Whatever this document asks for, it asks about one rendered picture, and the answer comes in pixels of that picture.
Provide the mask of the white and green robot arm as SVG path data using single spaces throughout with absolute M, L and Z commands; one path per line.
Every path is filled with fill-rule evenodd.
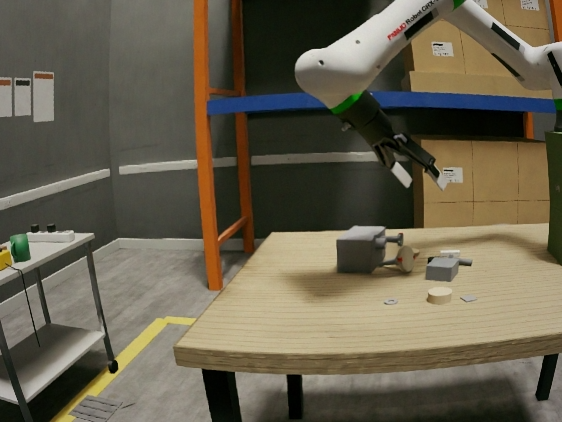
M 440 19 L 484 47 L 524 88 L 552 90 L 554 132 L 562 132 L 562 42 L 531 47 L 473 0 L 392 0 L 339 41 L 304 53 L 295 65 L 296 81 L 340 119 L 342 131 L 361 129 L 380 108 L 366 88 L 408 43 Z

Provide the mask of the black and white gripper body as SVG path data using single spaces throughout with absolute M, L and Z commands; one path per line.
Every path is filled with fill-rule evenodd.
M 380 109 L 380 108 L 379 108 Z M 357 132 L 369 143 L 386 145 L 387 143 L 400 150 L 402 147 L 393 138 L 397 135 L 392 130 L 392 121 L 380 109 L 376 116 Z M 385 138 L 386 137 L 386 138 Z

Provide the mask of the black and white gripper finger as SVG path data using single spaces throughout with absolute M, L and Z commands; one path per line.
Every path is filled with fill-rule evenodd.
M 388 143 L 385 145 L 385 147 L 390 151 L 394 151 L 400 156 L 404 155 L 414 163 L 424 168 L 424 173 L 427 173 L 435 182 L 435 184 L 440 188 L 440 190 L 443 191 L 448 183 L 448 180 L 434 164 L 436 159 L 421 146 L 419 146 L 416 142 L 410 139 L 403 131 L 399 135 L 394 135 L 393 138 L 403 148 L 401 150 L 398 150 Z
M 410 185 L 413 179 L 402 168 L 402 166 L 398 162 L 396 162 L 397 159 L 394 157 L 394 153 L 390 153 L 386 151 L 385 145 L 382 143 L 380 145 L 377 144 L 369 144 L 369 145 L 373 149 L 382 167 L 387 166 L 387 168 L 390 169 L 390 171 L 400 180 L 400 182 L 406 188 L 408 188 L 408 186 Z

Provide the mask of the grey bolt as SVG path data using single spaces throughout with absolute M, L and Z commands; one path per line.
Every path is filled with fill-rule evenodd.
M 450 254 L 450 255 L 448 256 L 448 258 L 459 259 L 459 264 L 462 264 L 462 265 L 469 265 L 469 266 L 472 266 L 472 262 L 473 262 L 473 260 L 471 260 L 471 259 L 464 259 L 464 258 L 453 257 L 452 254 Z

